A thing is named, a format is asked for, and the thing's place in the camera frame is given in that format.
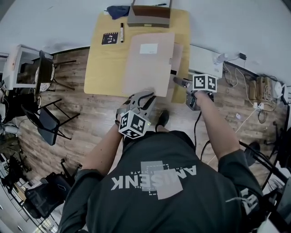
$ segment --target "dark green t-shirt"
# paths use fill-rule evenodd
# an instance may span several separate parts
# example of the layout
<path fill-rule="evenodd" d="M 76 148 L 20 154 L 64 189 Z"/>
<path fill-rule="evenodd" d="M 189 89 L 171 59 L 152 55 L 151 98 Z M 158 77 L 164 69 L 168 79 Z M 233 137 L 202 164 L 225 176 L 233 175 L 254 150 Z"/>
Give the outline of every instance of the dark green t-shirt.
<path fill-rule="evenodd" d="M 245 188 L 261 196 L 244 152 L 219 160 L 218 172 L 182 139 L 155 134 L 129 145 L 103 177 L 82 170 L 64 205 L 59 232 L 239 232 Z"/>

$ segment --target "blue cloth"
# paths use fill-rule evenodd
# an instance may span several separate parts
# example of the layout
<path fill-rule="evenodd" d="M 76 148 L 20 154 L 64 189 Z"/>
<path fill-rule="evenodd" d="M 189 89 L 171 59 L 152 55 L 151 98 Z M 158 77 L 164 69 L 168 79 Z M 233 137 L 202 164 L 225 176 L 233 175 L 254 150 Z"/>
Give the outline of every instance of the blue cloth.
<path fill-rule="evenodd" d="M 130 6 L 126 5 L 112 5 L 107 8 L 108 13 L 111 15 L 113 20 L 117 20 L 120 17 L 128 16 Z"/>

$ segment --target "white label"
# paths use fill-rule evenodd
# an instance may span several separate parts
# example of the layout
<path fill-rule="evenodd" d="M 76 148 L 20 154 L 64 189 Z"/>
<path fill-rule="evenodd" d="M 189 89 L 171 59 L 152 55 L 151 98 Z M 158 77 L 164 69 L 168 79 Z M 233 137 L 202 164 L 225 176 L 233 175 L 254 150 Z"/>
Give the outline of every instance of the white label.
<path fill-rule="evenodd" d="M 158 52 L 158 44 L 141 44 L 140 54 L 154 54 Z"/>

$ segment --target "black shoe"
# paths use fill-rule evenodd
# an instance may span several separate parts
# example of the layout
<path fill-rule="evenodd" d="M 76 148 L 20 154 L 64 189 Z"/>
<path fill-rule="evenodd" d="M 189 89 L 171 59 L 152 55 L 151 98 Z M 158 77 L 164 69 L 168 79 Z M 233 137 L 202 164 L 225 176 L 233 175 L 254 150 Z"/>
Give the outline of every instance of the black shoe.
<path fill-rule="evenodd" d="M 157 132 L 158 126 L 163 126 L 163 127 L 166 126 L 166 124 L 169 121 L 169 118 L 170 118 L 169 111 L 164 110 L 159 117 L 158 123 L 156 124 L 156 127 L 155 127 L 156 132 Z"/>

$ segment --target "black notebook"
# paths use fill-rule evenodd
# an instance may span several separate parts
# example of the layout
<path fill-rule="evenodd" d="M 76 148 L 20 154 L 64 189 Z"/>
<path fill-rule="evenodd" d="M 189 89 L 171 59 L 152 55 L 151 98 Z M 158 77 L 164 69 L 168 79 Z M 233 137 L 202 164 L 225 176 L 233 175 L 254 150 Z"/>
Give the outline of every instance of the black notebook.
<path fill-rule="evenodd" d="M 118 42 L 118 32 L 111 32 L 103 34 L 102 44 L 112 45 Z"/>

